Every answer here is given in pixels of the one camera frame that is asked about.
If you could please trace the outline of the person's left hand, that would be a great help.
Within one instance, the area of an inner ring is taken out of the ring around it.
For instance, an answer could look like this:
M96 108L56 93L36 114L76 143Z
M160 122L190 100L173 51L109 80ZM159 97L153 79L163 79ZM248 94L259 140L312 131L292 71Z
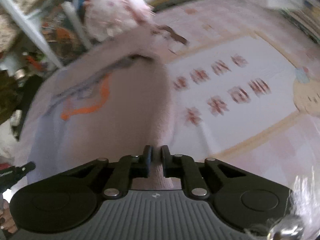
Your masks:
M3 208L1 209L1 229L9 233L16 233L18 230L6 200L3 200Z

